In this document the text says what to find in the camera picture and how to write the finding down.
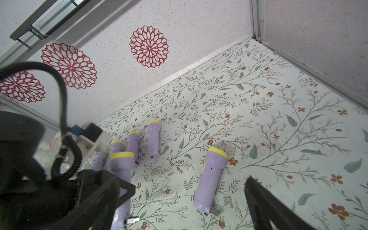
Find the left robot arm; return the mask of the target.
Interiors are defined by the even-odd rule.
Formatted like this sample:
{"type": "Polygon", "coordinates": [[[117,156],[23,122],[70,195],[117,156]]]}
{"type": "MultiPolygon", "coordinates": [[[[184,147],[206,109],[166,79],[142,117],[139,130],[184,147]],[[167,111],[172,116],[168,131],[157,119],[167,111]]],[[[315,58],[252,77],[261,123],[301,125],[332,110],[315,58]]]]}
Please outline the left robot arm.
{"type": "Polygon", "coordinates": [[[42,62],[14,63],[1,68],[1,81],[28,70],[44,71],[58,84],[62,146],[47,179],[34,158],[44,126],[1,112],[1,229],[110,230],[115,211],[135,187],[106,170],[80,170],[82,151],[67,125],[67,89],[56,69],[42,62]]]}

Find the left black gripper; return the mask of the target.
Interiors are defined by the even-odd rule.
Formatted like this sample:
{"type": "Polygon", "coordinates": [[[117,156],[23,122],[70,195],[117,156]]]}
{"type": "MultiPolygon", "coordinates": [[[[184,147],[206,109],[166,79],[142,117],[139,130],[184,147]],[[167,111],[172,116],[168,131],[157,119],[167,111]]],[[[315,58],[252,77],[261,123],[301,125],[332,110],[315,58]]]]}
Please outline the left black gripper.
{"type": "Polygon", "coordinates": [[[83,170],[55,182],[42,168],[1,168],[1,229],[109,230],[116,209],[135,192],[107,170],[83,170]]]}

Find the white plush teddy bear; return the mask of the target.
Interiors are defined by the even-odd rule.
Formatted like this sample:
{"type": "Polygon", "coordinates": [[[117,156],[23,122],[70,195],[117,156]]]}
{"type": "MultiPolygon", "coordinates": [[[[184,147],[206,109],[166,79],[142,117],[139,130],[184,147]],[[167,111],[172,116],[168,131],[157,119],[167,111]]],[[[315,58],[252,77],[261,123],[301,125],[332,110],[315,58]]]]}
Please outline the white plush teddy bear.
{"type": "Polygon", "coordinates": [[[50,169],[54,163],[55,156],[58,154],[62,145],[60,133],[57,133],[50,142],[41,141],[34,154],[36,161],[45,169],[50,169]]]}

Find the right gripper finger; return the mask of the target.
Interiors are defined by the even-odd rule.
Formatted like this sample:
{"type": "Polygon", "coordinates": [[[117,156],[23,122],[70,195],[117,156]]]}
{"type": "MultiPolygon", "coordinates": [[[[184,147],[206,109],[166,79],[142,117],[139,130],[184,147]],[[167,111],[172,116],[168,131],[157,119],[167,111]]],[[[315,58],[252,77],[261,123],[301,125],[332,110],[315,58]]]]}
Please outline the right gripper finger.
{"type": "Polygon", "coordinates": [[[244,193],[255,230],[313,230],[254,178],[248,177],[244,193]]]}

